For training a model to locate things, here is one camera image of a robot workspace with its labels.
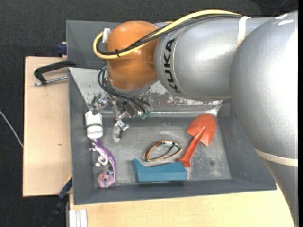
black floor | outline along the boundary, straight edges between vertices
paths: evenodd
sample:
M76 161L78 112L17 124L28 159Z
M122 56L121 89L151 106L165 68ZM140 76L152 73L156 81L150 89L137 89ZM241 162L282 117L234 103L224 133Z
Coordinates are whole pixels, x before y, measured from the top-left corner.
M252 17L298 9L296 0L258 1L0 0L0 110L23 139L23 58L58 56L56 46L65 40L66 19L159 22L210 8ZM23 150L0 116L1 227L42 226L56 202L55 197L22 198L22 165ZM64 217L57 226L64 226Z

purple plastic figure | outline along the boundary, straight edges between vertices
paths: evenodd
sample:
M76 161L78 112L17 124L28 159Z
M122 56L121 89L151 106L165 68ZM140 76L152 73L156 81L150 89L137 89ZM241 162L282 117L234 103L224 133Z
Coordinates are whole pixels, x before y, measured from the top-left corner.
M100 139L91 139L92 145L94 145L94 148L90 148L89 150L96 151L99 153L98 156L98 162L95 164L95 166L106 166L108 163L110 163L112 168L110 171L104 171L101 173L98 178L98 184L101 188L108 188L112 184L116 182L116 163L113 155L110 153L108 149L102 146Z

white cup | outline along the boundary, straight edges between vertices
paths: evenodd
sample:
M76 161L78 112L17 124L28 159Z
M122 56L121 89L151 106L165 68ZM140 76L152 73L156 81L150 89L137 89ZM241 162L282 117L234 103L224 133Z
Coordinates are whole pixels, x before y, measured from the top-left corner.
M97 139L103 135L102 115L93 115L92 111L85 114L86 134L90 139Z

orange toy shovel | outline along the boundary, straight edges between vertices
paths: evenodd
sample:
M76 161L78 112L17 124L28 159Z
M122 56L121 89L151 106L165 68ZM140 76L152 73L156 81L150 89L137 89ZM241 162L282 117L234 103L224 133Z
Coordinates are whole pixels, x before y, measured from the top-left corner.
M216 131L216 120L210 113L201 114L189 125L186 132L194 137L185 155L179 159L184 167L190 167L190 159L197 148L199 141L209 146Z

wooden board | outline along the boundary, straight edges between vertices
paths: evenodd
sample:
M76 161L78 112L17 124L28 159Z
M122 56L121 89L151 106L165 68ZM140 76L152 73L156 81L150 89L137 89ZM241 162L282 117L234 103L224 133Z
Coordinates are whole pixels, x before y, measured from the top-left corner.
M33 86L36 68L65 58L26 57L23 196L58 194L71 175L68 80ZM45 74L67 75L67 68Z
M73 205L87 209L89 227L291 227L280 190L163 200Z

